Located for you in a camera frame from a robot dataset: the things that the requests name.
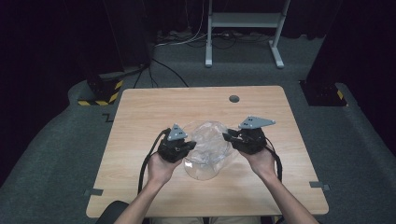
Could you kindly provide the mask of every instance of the yellow and black tape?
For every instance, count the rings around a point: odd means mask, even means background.
[[[340,100],[344,99],[344,95],[340,91],[337,92],[337,95],[338,95],[338,97],[340,97]]]
[[[79,105],[113,105],[119,96],[120,87],[122,86],[122,81],[119,81],[114,87],[114,91],[109,96],[108,101],[104,100],[78,100]]]

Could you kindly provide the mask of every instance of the white shelf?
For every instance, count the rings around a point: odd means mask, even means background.
[[[212,1],[209,0],[209,10],[207,17],[207,40],[205,66],[211,67],[213,64],[212,55],[212,29],[214,27],[259,27],[259,28],[276,28],[273,40],[269,41],[270,49],[273,53],[276,67],[283,68],[277,43],[282,32],[283,23],[286,19],[290,0],[285,1],[282,12],[280,13],[241,13],[241,12],[213,12]]]
[[[269,27],[276,28],[280,13],[216,13],[212,15],[212,27]]]

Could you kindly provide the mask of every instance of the metal bracket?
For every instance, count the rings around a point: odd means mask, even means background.
[[[102,116],[106,116],[106,123],[112,123],[114,121],[114,119],[110,119],[110,114],[108,113],[104,113]]]
[[[186,137],[187,134],[177,124],[174,124],[171,132],[168,135],[168,141],[175,141]]]
[[[102,196],[103,190],[102,189],[86,189],[84,192],[84,196],[96,195]]]
[[[263,126],[273,125],[276,122],[272,119],[262,119],[258,117],[248,116],[242,123],[239,124],[241,129],[257,129]]]
[[[313,189],[321,188],[321,189],[323,189],[323,191],[330,190],[330,185],[323,184],[320,181],[309,181],[309,185]]]

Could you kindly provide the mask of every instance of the wooden table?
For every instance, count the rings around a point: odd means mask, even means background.
[[[240,98],[229,101],[231,95]],[[278,86],[134,89],[123,92],[94,184],[88,217],[99,217],[116,200],[130,203],[140,167],[158,134],[174,123],[215,120],[237,127],[247,116],[274,119],[263,128],[283,164],[283,183],[314,215],[329,210],[283,89]],[[148,217],[272,216],[280,211],[267,188],[238,155],[206,181],[191,178],[179,165],[148,210]]]

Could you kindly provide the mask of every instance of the black controller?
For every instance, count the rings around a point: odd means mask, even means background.
[[[158,146],[158,154],[169,162],[175,163],[185,158],[195,148],[196,142],[185,142],[187,135],[177,124],[165,131],[165,137]]]
[[[241,124],[240,131],[228,129],[223,134],[224,140],[231,142],[233,148],[253,155],[267,146],[262,126],[275,124],[273,120],[249,116]]]

